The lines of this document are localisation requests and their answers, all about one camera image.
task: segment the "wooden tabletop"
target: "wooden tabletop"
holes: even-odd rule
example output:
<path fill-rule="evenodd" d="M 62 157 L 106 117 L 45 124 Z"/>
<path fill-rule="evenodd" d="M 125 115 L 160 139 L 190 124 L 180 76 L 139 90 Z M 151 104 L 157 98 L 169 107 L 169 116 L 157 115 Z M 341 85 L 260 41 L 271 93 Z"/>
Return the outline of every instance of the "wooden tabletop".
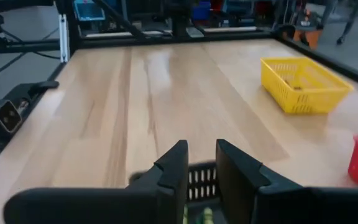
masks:
<path fill-rule="evenodd" d="M 4 202 L 32 187 L 125 187 L 179 139 L 190 162 L 224 138 L 303 185 L 355 187 L 358 84 L 331 114 L 285 115 L 260 84 L 274 40 L 79 50 L 0 155 Z"/>

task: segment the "yellow basket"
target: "yellow basket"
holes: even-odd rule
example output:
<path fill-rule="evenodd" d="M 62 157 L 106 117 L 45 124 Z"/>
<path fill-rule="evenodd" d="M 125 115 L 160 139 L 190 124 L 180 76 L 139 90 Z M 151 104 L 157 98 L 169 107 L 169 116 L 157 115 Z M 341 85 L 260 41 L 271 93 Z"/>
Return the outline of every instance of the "yellow basket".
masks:
<path fill-rule="evenodd" d="M 262 58 L 262 85 L 286 113 L 328 113 L 353 87 L 308 58 Z"/>

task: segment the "black metal frame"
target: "black metal frame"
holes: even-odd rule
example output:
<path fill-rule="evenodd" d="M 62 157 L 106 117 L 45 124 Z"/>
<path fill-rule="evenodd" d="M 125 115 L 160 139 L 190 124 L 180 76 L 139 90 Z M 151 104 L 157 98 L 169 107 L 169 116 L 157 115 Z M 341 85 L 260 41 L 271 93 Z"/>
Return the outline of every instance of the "black metal frame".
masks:
<path fill-rule="evenodd" d="M 226 40 L 249 40 L 249 39 L 274 39 L 282 44 L 298 51 L 299 53 L 312 58 L 313 60 L 327 66 L 334 71 L 343 74 L 344 76 L 353 79 L 358 82 L 358 71 L 354 68 L 351 68 L 333 58 L 324 56 L 321 53 L 312 51 L 307 46 L 302 45 L 301 43 L 294 42 L 291 39 L 283 38 L 281 35 L 276 32 L 267 32 L 262 30 L 255 30 L 250 32 L 244 31 L 224 31 L 224 32 L 205 32 L 204 37 L 200 38 L 191 38 L 191 37 L 162 37 L 162 38 L 138 38 L 136 39 L 133 35 L 121 36 L 121 37 L 90 37 L 84 38 L 80 37 L 78 32 L 78 21 L 75 19 L 73 5 L 70 4 L 70 1 L 57 1 L 57 7 L 60 14 L 66 14 L 68 22 L 68 31 L 70 34 L 69 46 L 70 46 L 70 55 L 73 56 L 76 50 L 78 49 L 92 49 L 99 47 L 122 47 L 122 46 L 135 46 L 135 45 L 156 45 L 156 44 L 177 44 L 177 43 L 190 43 L 190 42 L 210 42 L 210 41 L 226 41 Z M 56 50 L 56 43 L 51 42 L 53 46 L 45 50 Z M 61 69 L 64 67 L 64 63 L 61 63 L 56 70 L 51 74 L 49 80 L 54 80 Z M 37 101 L 42 98 L 43 94 L 39 95 Z M 23 115 L 23 120 L 25 121 L 28 115 L 36 106 L 36 103 L 31 108 L 25 112 Z M 0 153 L 4 147 L 8 144 L 9 141 L 0 141 Z"/>

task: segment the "blue bin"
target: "blue bin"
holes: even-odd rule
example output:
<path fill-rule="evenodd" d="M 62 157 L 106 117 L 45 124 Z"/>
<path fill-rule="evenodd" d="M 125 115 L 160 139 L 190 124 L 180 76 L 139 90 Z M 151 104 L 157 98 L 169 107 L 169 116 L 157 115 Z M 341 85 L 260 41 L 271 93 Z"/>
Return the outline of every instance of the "blue bin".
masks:
<path fill-rule="evenodd" d="M 192 18 L 195 21 L 209 20 L 209 11 L 211 10 L 210 2 L 200 2 L 198 6 L 193 8 Z"/>

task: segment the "wood grain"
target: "wood grain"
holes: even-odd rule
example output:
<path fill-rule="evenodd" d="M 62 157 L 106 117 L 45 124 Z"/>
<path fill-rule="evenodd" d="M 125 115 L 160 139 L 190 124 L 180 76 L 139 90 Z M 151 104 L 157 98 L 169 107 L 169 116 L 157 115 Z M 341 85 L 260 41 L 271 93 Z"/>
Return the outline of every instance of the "wood grain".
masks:
<path fill-rule="evenodd" d="M 125 187 L 179 139 L 190 162 L 227 139 L 303 185 L 355 187 L 356 90 L 327 116 L 285 115 L 260 85 L 274 40 L 79 50 L 0 155 L 4 202 L 32 187 Z"/>

